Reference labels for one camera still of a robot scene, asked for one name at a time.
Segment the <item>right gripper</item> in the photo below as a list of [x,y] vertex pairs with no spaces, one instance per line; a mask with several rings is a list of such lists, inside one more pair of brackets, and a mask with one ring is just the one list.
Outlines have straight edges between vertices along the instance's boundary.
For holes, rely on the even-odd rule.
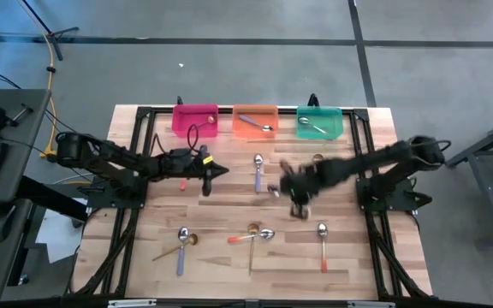
[[290,163],[284,162],[284,178],[277,185],[280,192],[275,193],[277,200],[292,204],[290,215],[296,218],[308,218],[310,210],[308,204],[318,195],[318,171],[321,161],[300,165],[295,171]]

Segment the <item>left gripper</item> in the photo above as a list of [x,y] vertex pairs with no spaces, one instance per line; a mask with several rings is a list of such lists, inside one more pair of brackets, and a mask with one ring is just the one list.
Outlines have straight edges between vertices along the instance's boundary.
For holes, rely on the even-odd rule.
[[189,148],[174,149],[163,160],[163,171],[167,178],[198,178],[203,181],[202,193],[204,196],[211,194],[211,179],[226,175],[229,169],[217,163],[212,168],[217,171],[212,173],[209,163],[205,163],[209,152],[206,145],[200,146],[196,151]]

